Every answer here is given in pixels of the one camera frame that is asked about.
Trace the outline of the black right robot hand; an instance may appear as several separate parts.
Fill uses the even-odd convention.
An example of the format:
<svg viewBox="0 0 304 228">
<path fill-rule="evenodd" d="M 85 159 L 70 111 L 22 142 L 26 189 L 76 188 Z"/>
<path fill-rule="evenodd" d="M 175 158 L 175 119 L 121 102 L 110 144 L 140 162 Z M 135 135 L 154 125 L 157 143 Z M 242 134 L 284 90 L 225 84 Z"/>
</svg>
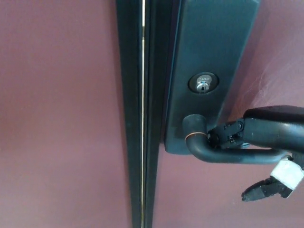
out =
<svg viewBox="0 0 304 228">
<path fill-rule="evenodd" d="M 277 105 L 247 110 L 243 117 L 209 131 L 208 143 L 228 161 L 276 163 L 269 178 L 248 187 L 242 201 L 276 194 L 288 198 L 304 180 L 304 110 Z"/>
</svg>

